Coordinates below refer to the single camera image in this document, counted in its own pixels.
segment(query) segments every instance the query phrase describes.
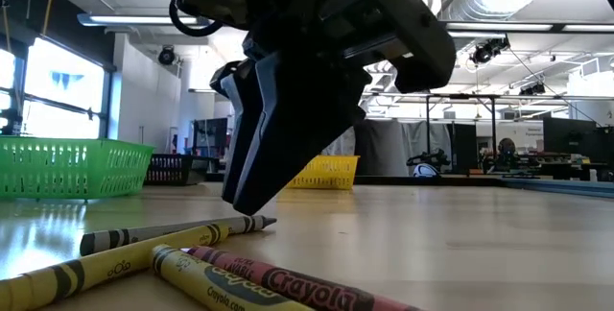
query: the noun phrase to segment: crayon tip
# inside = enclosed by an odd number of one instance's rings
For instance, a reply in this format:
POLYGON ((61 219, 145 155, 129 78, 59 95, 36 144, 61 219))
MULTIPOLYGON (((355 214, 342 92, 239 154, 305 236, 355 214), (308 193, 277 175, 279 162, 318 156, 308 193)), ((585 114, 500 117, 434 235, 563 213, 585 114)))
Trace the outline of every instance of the crayon tip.
POLYGON ((81 239, 81 245, 79 246, 79 253, 81 256, 87 256, 94 253, 94 234, 87 233, 83 235, 81 239))
POLYGON ((264 217, 264 220, 263 220, 262 228, 265 228, 265 227, 270 226, 270 225, 272 225, 272 224, 277 222, 277 219, 275 219, 275 218, 268 218, 268 217, 265 217, 265 216, 263 216, 263 217, 264 217))

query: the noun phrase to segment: wall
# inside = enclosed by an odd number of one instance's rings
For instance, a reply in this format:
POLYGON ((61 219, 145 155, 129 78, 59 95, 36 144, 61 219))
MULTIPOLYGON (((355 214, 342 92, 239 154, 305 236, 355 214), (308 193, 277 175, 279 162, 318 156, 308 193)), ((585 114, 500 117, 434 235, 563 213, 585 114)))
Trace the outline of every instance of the wall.
POLYGON ((228 100, 218 100, 213 109, 214 118, 229 118, 234 116, 234 108, 228 100))
POLYGON ((170 128, 178 126, 181 80, 123 34, 115 38, 114 61, 109 136, 152 145, 164 153, 170 128))
POLYGON ((197 66, 198 60, 188 60, 183 64, 181 72, 180 105, 178 115, 177 151, 183 153, 184 148, 192 146, 191 122, 201 119, 214 118, 215 94, 214 93, 191 93, 190 88, 208 87, 205 75, 197 66))

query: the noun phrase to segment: monitor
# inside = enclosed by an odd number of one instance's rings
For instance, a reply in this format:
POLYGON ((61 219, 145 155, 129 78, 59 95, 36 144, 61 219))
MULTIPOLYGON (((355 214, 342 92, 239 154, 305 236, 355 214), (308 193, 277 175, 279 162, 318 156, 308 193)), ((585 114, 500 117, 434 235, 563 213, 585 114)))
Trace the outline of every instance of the monitor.
POLYGON ((544 152, 581 154, 582 140, 596 128, 592 121, 544 118, 544 152))

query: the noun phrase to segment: table surface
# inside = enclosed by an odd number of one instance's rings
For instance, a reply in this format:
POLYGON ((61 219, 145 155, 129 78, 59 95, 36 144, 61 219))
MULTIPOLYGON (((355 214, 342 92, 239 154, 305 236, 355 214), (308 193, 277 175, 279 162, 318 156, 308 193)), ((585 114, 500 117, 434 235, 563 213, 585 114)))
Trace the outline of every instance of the table surface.
MULTIPOLYGON (((78 256, 85 231, 234 216, 216 183, 104 201, 0 203, 0 278, 78 256)), ((614 203, 490 187, 285 190, 279 222, 220 247, 427 310, 611 311, 614 203)), ((202 310, 143 273, 48 310, 202 310)))

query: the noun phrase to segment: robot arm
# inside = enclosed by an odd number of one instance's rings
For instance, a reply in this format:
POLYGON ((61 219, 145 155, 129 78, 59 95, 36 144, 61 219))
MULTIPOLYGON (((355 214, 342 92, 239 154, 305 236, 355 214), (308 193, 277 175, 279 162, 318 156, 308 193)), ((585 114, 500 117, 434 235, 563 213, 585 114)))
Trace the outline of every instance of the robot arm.
POLYGON ((411 92, 446 85, 456 61, 452 38, 421 0, 174 0, 171 16, 177 9, 213 21, 189 35, 248 31, 248 58, 211 82, 236 111, 223 198, 245 214, 363 120, 365 65, 389 60, 399 91, 411 92))

